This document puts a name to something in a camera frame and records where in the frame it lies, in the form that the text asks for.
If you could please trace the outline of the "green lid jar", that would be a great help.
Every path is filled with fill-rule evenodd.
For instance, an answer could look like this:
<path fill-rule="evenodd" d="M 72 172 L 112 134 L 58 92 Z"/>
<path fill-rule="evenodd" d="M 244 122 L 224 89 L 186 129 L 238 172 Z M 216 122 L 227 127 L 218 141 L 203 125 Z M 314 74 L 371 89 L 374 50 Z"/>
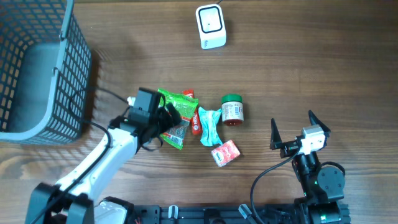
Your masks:
<path fill-rule="evenodd" d="M 241 95 L 224 95 L 221 99 L 221 110 L 222 122 L 225 125 L 235 126 L 243 123 L 243 98 Z"/>

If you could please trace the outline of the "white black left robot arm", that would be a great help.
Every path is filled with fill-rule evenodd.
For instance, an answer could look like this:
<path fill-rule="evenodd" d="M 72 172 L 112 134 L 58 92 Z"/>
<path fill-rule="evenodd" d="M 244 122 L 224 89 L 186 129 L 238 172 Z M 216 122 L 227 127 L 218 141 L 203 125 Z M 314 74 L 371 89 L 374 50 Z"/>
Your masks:
<path fill-rule="evenodd" d="M 91 153 L 55 185 L 41 183 L 30 196 L 26 223 L 134 223 L 134 205 L 107 197 L 95 204 L 119 168 L 140 148 L 180 124 L 170 103 L 148 110 L 133 107 L 105 129 Z"/>

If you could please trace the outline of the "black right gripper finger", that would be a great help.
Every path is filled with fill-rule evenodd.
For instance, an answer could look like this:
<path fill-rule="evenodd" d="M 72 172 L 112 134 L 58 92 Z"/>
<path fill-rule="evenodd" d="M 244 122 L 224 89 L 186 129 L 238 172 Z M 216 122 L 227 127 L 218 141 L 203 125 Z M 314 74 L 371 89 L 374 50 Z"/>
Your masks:
<path fill-rule="evenodd" d="M 281 142 L 282 142 L 282 139 L 280 137 L 279 130 L 277 128 L 275 119 L 272 118 L 271 119 L 271 143 L 279 144 Z"/>
<path fill-rule="evenodd" d="M 321 121 L 315 116 L 315 114 L 313 113 L 312 110 L 309 110 L 309 111 L 308 111 L 308 117 L 309 117 L 309 120 L 310 120 L 311 125 L 319 125 L 319 126 L 322 128 L 322 130 L 323 130 L 323 132 L 324 132 L 324 135 L 325 135 L 326 137 L 329 137 L 329 136 L 330 136 L 330 133 L 331 133 L 330 128 L 329 128 L 328 126 L 326 126 L 323 122 L 321 122 Z"/>

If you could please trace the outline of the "teal wipes packet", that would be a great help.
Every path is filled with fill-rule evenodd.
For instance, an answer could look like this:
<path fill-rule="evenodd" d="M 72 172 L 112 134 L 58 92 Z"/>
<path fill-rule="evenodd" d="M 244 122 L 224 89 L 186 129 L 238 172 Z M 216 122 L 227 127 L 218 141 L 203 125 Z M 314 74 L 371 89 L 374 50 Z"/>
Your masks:
<path fill-rule="evenodd" d="M 217 144 L 222 145 L 222 140 L 220 139 L 216 129 L 221 117 L 221 109 L 204 110 L 202 107 L 199 107 L 198 115 L 200 117 L 202 127 L 200 142 L 206 147 L 211 147 Z"/>

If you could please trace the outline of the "red candy bar wrapper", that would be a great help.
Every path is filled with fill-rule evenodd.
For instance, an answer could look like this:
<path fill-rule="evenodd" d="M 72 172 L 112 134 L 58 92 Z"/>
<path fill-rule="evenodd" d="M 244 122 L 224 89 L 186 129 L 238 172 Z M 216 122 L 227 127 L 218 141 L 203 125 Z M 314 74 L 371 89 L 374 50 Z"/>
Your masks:
<path fill-rule="evenodd" d="M 194 91 L 193 90 L 184 90 L 182 93 L 185 96 L 188 96 L 190 98 L 194 98 Z M 200 135 L 202 134 L 202 126 L 200 122 L 200 117 L 198 114 L 198 108 L 195 109 L 195 112 L 191 118 L 191 125 L 192 125 L 192 134 L 194 135 Z"/>

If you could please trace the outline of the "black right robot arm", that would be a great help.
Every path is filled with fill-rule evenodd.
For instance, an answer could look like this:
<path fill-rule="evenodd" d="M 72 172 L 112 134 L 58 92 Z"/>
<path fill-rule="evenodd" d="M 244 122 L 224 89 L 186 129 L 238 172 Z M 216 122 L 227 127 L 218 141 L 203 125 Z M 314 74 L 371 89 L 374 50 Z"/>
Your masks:
<path fill-rule="evenodd" d="M 326 147 L 331 130 L 313 113 L 308 112 L 310 126 L 301 135 L 284 142 L 275 119 L 271 119 L 270 149 L 292 163 L 304 196 L 293 203 L 297 223 L 342 223 L 338 201 L 344 198 L 345 170 L 335 162 L 321 163 L 317 152 Z"/>

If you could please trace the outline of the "green snack packet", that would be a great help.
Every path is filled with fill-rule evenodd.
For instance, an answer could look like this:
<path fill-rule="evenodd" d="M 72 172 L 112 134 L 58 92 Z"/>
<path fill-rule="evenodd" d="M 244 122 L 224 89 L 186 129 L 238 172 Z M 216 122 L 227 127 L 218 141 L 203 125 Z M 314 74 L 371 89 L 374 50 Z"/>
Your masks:
<path fill-rule="evenodd" d="M 179 150 L 183 148 L 183 140 L 185 138 L 190 120 L 198 106 L 198 100 L 185 96 L 183 94 L 172 93 L 164 89 L 158 89 L 158 92 L 165 96 L 166 104 L 173 104 L 181 117 L 181 122 L 162 133 L 161 138 L 171 146 Z"/>

